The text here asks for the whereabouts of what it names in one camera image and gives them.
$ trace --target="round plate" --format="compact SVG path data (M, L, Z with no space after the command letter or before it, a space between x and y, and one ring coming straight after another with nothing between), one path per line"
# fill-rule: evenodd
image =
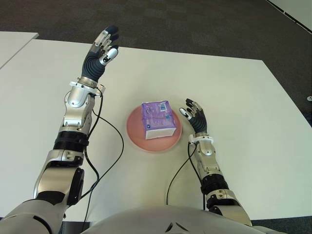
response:
M172 148L180 140L182 133L181 122L176 113L174 111L172 111L172 113L176 125L173 136L146 140L142 124L142 107L136 107L127 120L127 133L129 138L136 146L148 152L159 152Z

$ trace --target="tissue pack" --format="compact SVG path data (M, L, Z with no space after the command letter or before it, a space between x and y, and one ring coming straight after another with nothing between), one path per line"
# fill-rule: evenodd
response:
M142 122L146 140L169 137L176 130L176 123L168 101L143 103Z

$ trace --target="black cable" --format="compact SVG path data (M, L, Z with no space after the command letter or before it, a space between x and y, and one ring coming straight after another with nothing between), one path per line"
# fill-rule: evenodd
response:
M198 180L199 180L199 182L200 182L200 185L202 185L202 181L201 181L201 179L200 179L200 176L199 176L197 170L195 169L195 166L194 166L194 164L193 164L193 161L191 160L191 157L190 157L190 144L188 144L188 146L187 146L187 152L188 152L188 155L189 155L189 158L190 158L190 162L191 162L191 164L192 164L192 167L193 167L193 169L194 169L194 171L195 171L195 173L196 173L196 175L197 175L197 178L198 178ZM203 194L203 210L204 210L204 211L206 210L205 194Z
M203 194L203 210L206 210L206 199L205 199L205 194Z
M192 152L192 154L189 155L188 159L182 164L182 166L181 166L181 167L179 168L179 170L176 172L175 176L172 178L172 180L171 180L171 182L170 182L170 184L169 184L169 187L168 187L168 191L167 191L166 205L168 205L168 195L169 195L169 190L170 190L170 187L171 187L172 182L174 181L176 175L181 171L181 169L183 168L183 166L187 163L187 161L191 159L191 157L192 157L193 154L195 153L196 148L197 148L197 145L195 146L195 149L194 149L194 151Z
M83 232L83 229L84 229L84 226L85 226L85 222L87 220L87 216L88 216L88 211L89 211L89 206L90 206L90 201L91 201L91 195L92 195L92 192L94 190L94 188L98 185L98 183L100 182L100 180L112 169L112 167L119 161L119 159L121 158L121 155L123 153L123 150L124 150L124 140L123 140L123 137L120 133L120 131L114 126L112 125L109 121L107 121L106 119L102 118L101 116L97 115L94 110L92 110L92 112L100 119L104 120L105 122L107 122L109 125L111 125L116 131L117 133L119 134L120 138L121 138L121 141L122 141L122 149L121 149L121 153L119 155L119 157L115 160L115 162L110 166L109 169L106 170L106 172L99 178L96 180L96 182L93 183L93 185L91 186L91 188L84 194L81 196L80 199L84 198L85 196L87 196L89 193L90 193L90 196L89 196L89 201L88 201L88 206L87 206L87 211L86 211L86 215L84 217L84 221L83 221L83 225L82 225L82 232Z
M87 215L88 215L88 211L89 211L89 206L90 206L90 201L91 201L92 192L93 192L93 190L91 190L91 193L90 193L90 196L89 196L87 211L86 211L86 215L85 215L85 217L84 217L84 221L83 221L83 224L82 224L81 232L83 232L84 226L85 226L85 224L86 224L86 220L87 220Z
M195 169L195 166L194 166L194 164L193 164L193 161L191 160L191 157L190 157L190 144L187 145L187 154L188 154L188 156L189 156L190 163L191 163L191 165L192 165L192 167L193 167L193 169L194 169L194 171L195 171L195 173L196 173L196 175L197 175L197 178L198 178L198 180L199 180L199 182L200 182L200 184L201 184L200 176L199 176L197 170Z
M99 92L101 93L101 103L100 103L100 106L99 106L99 111L98 111L98 116L101 114L101 111L102 111L102 106L103 106L103 93L100 89L98 89ZM91 128L90 132L89 132L89 135L87 137L87 140L90 138L93 130L95 129L97 123L98 123L98 120L99 120L99 117L97 117L93 127ZM97 181L99 180L99 174L98 174L98 171L96 170L96 168L93 166L92 162L90 161L89 157L88 157L88 153L87 153L87 146L84 147L84 156L88 162L88 164L90 165L90 167L92 168L92 170L95 172L96 176L97 176Z
M93 130L95 129L95 127L96 127L96 125L97 125L97 123L98 123L98 120L99 120L99 116L100 116L101 111L102 111L102 106L103 106L103 93L102 93L102 91L101 91L100 89L97 88L97 90L99 90L99 92L101 93L101 103L100 103L100 105L99 105L99 110L98 110L97 119L96 119L96 121L95 121L95 123L94 123L92 129L90 130L87 139L89 139L90 135L92 134Z

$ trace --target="gray carpet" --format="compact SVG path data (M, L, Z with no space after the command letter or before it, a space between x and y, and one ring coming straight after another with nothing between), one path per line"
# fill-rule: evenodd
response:
M312 36L265 0L0 0L0 4L0 31L92 43L114 23L120 28L120 46L261 59L311 120L312 103L306 98L312 95ZM305 220L262 223L277 230L282 223L290 234L312 233Z

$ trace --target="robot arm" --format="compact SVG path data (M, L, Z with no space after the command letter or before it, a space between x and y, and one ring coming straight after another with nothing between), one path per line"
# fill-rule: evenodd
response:
M189 143L197 145L195 158L201 178L201 191L206 196L210 212L251 226L250 219L238 202L234 192L229 190L221 169L215 159L214 139L207 134L207 121L200 105L186 99L187 110L180 108L192 127L195 135L189 136Z
M106 65L118 54L111 43L118 28L110 26L100 33L88 52L81 78L70 85L65 96L66 112L53 150L48 153L35 184L34 199L17 206L0 222L2 233L57 234L66 209L81 198L84 170L80 168L88 145L95 97L104 87L98 85Z

